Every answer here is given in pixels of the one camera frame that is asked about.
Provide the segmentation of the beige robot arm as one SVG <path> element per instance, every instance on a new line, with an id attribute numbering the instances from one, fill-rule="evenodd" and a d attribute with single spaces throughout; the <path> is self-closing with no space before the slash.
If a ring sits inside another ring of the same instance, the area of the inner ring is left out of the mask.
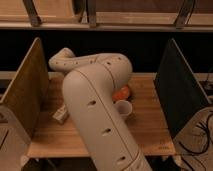
<path id="1" fill-rule="evenodd" d="M 120 53 L 77 57 L 63 48 L 49 60 L 65 75 L 64 104 L 98 171 L 152 171 L 112 100 L 132 73 Z"/>

